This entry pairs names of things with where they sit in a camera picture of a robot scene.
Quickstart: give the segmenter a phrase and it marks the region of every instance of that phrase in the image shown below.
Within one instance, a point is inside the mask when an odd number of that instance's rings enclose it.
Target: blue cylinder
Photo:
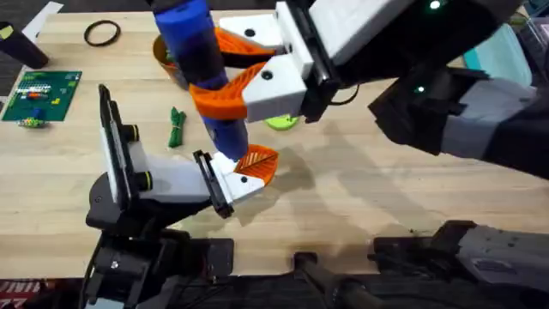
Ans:
[[[176,65],[188,83],[217,90],[228,83],[223,57],[215,38],[214,21],[205,0],[168,1],[154,9],[156,25]],[[202,117],[215,147],[227,158],[241,159],[248,151],[243,119]]]

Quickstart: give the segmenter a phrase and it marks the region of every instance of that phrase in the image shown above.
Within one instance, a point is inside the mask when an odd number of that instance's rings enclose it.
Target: green object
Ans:
[[[38,128],[43,128],[46,125],[47,125],[46,121],[32,118],[32,117],[19,120],[19,126],[25,127],[25,128],[38,129]]]
[[[175,107],[172,107],[172,134],[170,134],[170,142],[168,147],[176,148],[183,145],[183,124],[187,119],[184,112],[178,112]]]
[[[290,115],[273,117],[265,120],[267,125],[275,130],[290,130],[299,121],[299,117]]]
[[[69,110],[80,81],[80,71],[27,72],[6,107],[3,121],[18,121],[33,116],[35,108],[41,109],[44,121],[63,121]],[[47,94],[47,100],[30,100],[27,93]]]

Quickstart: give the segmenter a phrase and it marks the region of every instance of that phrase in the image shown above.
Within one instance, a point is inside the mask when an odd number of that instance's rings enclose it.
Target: orange bracket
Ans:
[[[220,90],[202,89],[191,84],[189,92],[198,112],[218,120],[245,119],[248,110],[242,92],[265,64],[251,66]]]

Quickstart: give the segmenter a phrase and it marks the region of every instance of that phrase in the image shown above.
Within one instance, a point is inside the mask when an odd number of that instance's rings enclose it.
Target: black rubber band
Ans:
[[[92,43],[92,42],[90,42],[89,41],[89,34],[92,32],[92,30],[94,30],[97,26],[104,25],[104,24],[113,25],[117,29],[117,32],[114,33],[112,38],[106,40],[105,42],[101,42],[101,43]],[[110,44],[117,41],[118,37],[120,37],[121,32],[122,31],[120,30],[120,26],[114,21],[108,21],[108,20],[96,21],[93,24],[87,26],[86,31],[84,32],[84,40],[86,41],[86,43],[88,45],[93,46],[93,47],[108,46],[108,45],[110,45]]]

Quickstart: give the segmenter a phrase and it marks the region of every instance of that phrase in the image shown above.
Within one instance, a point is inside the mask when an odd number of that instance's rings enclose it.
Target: black screw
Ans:
[[[248,38],[253,38],[256,36],[256,31],[254,29],[246,29],[246,31],[244,31],[244,35]]]
[[[261,77],[262,77],[265,81],[271,80],[271,79],[273,79],[273,72],[271,72],[271,71],[264,71],[264,72],[261,74]]]

